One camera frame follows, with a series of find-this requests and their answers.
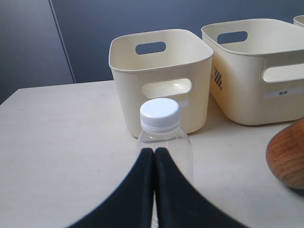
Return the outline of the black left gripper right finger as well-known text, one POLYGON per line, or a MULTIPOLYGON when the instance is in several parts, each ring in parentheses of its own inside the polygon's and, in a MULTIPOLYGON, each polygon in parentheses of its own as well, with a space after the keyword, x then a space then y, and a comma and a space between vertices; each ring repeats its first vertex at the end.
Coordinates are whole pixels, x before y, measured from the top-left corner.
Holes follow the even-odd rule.
POLYGON ((166 148, 155 151, 160 228, 238 228, 240 223, 207 201, 183 176, 166 148))

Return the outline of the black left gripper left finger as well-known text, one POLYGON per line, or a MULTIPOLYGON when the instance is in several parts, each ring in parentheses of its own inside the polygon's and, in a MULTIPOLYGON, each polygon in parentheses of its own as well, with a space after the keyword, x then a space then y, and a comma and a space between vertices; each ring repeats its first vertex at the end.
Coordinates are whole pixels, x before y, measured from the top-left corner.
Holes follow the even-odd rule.
POLYGON ((111 195, 71 228, 149 228, 152 221, 155 159, 142 149, 133 167, 111 195))

